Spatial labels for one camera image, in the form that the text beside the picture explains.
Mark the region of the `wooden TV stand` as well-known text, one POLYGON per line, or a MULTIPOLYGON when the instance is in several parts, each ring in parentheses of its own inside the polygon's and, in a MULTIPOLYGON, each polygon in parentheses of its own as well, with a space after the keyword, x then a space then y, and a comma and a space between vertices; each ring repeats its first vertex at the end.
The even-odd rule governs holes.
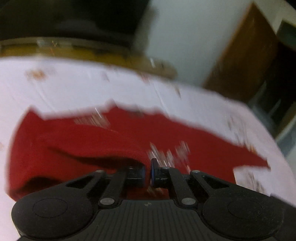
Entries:
POLYGON ((28 37, 1 41, 1 57, 42 56, 100 62, 168 79, 177 70, 167 61, 146 56, 129 48, 73 38, 28 37))

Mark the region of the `brown wooden door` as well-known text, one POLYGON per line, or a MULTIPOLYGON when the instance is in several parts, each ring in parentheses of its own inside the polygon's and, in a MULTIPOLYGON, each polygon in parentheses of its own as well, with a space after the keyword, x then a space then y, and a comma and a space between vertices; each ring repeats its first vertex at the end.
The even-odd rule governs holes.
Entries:
POLYGON ((249 102, 263 84, 263 75, 274 57, 277 41, 271 25, 257 4, 252 3, 204 88, 230 99, 249 102))

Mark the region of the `red knitted garment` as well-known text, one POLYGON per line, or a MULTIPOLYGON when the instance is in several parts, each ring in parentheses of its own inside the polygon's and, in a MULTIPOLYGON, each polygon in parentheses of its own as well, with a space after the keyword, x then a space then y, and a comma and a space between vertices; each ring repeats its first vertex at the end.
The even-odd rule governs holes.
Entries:
POLYGON ((237 167, 269 169, 246 145, 236 146, 203 129, 112 107, 102 113, 42 118, 29 109, 14 134, 7 193, 13 200, 96 170, 151 170, 151 159, 187 174, 200 170, 234 183, 237 167))

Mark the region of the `white floral bed sheet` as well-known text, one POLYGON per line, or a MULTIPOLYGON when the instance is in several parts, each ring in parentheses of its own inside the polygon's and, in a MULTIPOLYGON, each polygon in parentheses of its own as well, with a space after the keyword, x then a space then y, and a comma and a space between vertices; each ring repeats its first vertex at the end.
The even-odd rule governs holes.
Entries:
POLYGON ((41 113, 121 108, 160 111, 168 118, 206 129, 234 144, 246 144, 270 170, 243 167, 235 178, 245 187, 295 204, 295 178, 279 147, 251 110, 240 102, 190 85, 86 61, 45 57, 1 59, 1 240, 17 240, 6 194, 6 159, 11 136, 30 107, 41 113))

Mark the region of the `black flat screen television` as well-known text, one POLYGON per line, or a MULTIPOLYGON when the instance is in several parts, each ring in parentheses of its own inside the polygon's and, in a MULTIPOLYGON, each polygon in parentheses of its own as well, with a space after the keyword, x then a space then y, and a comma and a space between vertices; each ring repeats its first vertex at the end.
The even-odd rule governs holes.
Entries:
POLYGON ((1 40, 83 39, 130 47, 149 1, 1 1, 1 40))

